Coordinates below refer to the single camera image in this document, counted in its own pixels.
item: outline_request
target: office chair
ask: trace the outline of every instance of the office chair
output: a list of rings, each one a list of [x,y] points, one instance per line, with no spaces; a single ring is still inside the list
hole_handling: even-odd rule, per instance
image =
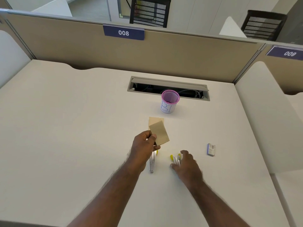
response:
[[[276,41],[286,19],[285,14],[248,10],[241,30],[248,38]]]
[[[167,27],[171,0],[132,0],[130,24]]]

